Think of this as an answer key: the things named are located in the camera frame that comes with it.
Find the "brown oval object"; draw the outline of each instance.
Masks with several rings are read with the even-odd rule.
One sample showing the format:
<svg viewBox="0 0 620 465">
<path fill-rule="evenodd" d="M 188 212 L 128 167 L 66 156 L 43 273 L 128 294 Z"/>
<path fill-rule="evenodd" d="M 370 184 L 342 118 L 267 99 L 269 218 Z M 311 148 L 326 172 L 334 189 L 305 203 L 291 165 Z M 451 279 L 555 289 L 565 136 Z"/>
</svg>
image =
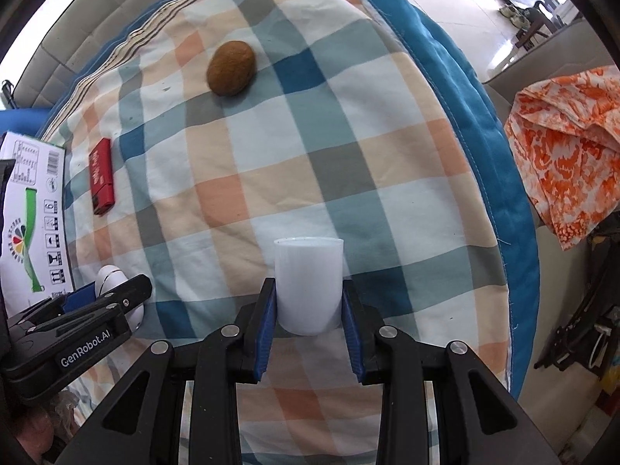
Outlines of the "brown oval object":
<svg viewBox="0 0 620 465">
<path fill-rule="evenodd" d="M 247 43 L 233 40 L 213 54 L 207 68 L 207 83 L 218 96 L 234 96 L 243 91 L 255 73 L 254 51 Z"/>
</svg>

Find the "blue gripper pad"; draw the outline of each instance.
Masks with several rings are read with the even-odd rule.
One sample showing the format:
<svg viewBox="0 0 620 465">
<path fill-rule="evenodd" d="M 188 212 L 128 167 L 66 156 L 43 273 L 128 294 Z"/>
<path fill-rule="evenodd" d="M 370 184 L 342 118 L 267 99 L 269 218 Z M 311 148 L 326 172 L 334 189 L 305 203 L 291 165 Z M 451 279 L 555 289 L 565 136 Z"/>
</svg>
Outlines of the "blue gripper pad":
<svg viewBox="0 0 620 465">
<path fill-rule="evenodd" d="M 82 288 L 77 289 L 75 292 L 67 295 L 66 300 L 64 301 L 63 311 L 65 313 L 70 313 L 71 311 L 75 311 L 81 307 L 86 306 L 87 304 L 92 304 L 95 302 L 97 296 L 95 295 L 95 282 L 89 283 Z"/>
<path fill-rule="evenodd" d="M 271 294 L 267 298 L 263 317 L 260 321 L 258 334 L 256 334 L 256 357 L 254 361 L 254 378 L 259 382 L 263 372 L 267 370 L 269 362 L 269 352 L 272 342 L 274 342 L 275 323 L 277 319 L 277 306 L 275 301 L 275 285 L 272 287 Z"/>
<path fill-rule="evenodd" d="M 342 328 L 345 331 L 346 348 L 349 352 L 351 369 L 357 376 L 358 382 L 362 382 L 366 375 L 363 361 L 362 338 L 357 329 L 353 310 L 351 309 L 351 304 L 348 301 L 345 291 L 342 293 Z"/>
</svg>

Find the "metal screw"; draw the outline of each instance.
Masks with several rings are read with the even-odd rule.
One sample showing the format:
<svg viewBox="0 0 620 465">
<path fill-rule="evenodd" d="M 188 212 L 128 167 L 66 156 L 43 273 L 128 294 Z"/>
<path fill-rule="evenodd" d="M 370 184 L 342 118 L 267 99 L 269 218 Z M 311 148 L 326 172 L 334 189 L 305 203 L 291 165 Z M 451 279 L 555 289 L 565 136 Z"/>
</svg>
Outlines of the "metal screw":
<svg viewBox="0 0 620 465">
<path fill-rule="evenodd" d="M 163 355 L 168 351 L 168 343 L 166 341 L 157 341 L 151 344 L 151 353 L 155 355 Z"/>
<path fill-rule="evenodd" d="M 226 325 L 222 327 L 221 333 L 224 337 L 235 337 L 239 335 L 239 328 L 236 325 Z"/>
<path fill-rule="evenodd" d="M 450 343 L 450 349 L 457 355 L 464 355 L 467 353 L 467 344 L 463 341 L 454 341 Z"/>
<path fill-rule="evenodd" d="M 379 334 L 381 335 L 381 337 L 391 339 L 393 337 L 396 337 L 396 334 L 398 334 L 398 330 L 391 325 L 384 325 L 382 328 L 379 329 Z"/>
</svg>

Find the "shoe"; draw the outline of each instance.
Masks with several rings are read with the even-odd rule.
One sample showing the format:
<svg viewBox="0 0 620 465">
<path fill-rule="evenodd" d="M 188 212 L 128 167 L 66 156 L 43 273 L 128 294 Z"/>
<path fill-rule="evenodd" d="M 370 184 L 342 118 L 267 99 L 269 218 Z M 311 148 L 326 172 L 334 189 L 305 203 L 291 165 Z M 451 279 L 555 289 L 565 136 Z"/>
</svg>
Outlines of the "shoe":
<svg viewBox="0 0 620 465">
<path fill-rule="evenodd" d="M 523 17 L 521 14 L 516 14 L 513 15 L 510 18 L 510 22 L 512 22 L 513 26 L 519 28 L 519 29 L 528 29 L 529 28 L 529 21 Z"/>
<path fill-rule="evenodd" d="M 517 14 L 517 9 L 513 5 L 504 5 L 501 7 L 500 12 L 504 17 L 510 18 Z"/>
</svg>

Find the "blue cushion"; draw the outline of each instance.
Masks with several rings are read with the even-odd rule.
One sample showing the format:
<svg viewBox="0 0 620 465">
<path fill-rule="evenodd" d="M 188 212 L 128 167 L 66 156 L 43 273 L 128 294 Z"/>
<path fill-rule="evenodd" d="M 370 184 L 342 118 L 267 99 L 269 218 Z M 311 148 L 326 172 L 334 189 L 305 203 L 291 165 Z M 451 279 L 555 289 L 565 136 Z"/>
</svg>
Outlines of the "blue cushion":
<svg viewBox="0 0 620 465">
<path fill-rule="evenodd" d="M 33 138 L 43 127 L 50 108 L 15 108 L 14 110 L 0 110 L 0 133 L 25 134 Z"/>
</svg>

